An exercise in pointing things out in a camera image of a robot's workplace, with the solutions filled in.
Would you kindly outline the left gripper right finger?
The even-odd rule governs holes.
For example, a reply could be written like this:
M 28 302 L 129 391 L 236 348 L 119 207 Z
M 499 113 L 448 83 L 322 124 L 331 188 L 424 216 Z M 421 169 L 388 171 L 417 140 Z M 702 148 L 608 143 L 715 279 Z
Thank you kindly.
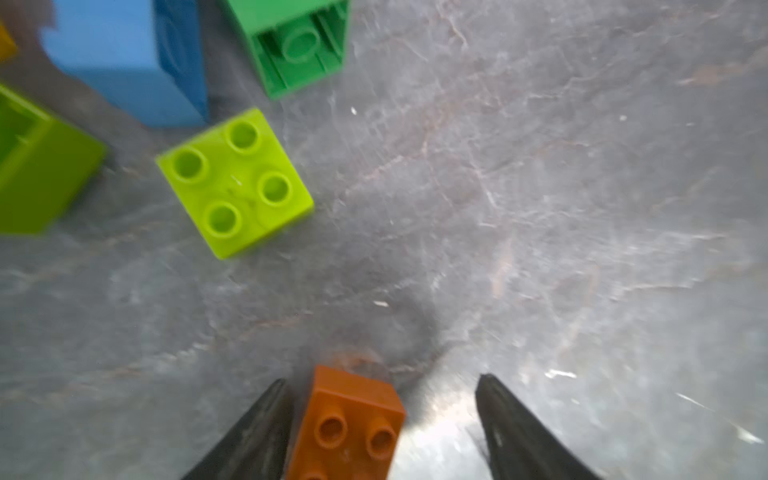
M 475 401 L 494 479 L 599 479 L 495 375 L 480 376 Z

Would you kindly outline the orange lego brick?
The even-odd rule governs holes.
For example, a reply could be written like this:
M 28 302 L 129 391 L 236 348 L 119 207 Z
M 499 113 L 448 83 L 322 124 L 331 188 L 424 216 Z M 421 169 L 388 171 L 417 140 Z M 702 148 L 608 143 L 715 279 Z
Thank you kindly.
M 285 477 L 385 480 L 405 418 L 393 385 L 320 365 Z

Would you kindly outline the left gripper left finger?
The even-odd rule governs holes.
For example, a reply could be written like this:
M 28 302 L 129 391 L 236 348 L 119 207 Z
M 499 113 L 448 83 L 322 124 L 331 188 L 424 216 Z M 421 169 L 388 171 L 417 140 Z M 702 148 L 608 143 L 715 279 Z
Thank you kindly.
M 280 479 L 293 418 L 291 388 L 278 379 L 183 479 Z

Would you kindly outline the lime green lego brick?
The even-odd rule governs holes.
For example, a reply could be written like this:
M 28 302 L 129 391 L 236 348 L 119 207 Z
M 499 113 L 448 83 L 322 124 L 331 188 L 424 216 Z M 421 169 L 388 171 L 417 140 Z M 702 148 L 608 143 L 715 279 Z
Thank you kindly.
M 164 152 L 156 163 L 218 259 L 314 211 L 308 189 L 256 108 Z

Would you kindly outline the dark green lego brick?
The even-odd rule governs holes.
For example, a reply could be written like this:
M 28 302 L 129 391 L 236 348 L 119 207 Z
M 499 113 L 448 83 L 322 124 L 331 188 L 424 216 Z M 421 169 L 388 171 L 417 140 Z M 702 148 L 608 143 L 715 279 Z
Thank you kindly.
M 348 1 L 224 0 L 220 6 L 270 99 L 343 69 Z

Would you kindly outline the blue lego brick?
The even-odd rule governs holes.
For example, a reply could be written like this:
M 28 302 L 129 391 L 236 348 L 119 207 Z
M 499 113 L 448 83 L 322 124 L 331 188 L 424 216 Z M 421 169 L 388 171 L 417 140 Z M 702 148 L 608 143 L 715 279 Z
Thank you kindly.
M 209 119 L 199 11 L 194 1 L 56 1 L 40 31 L 51 62 L 142 124 Z

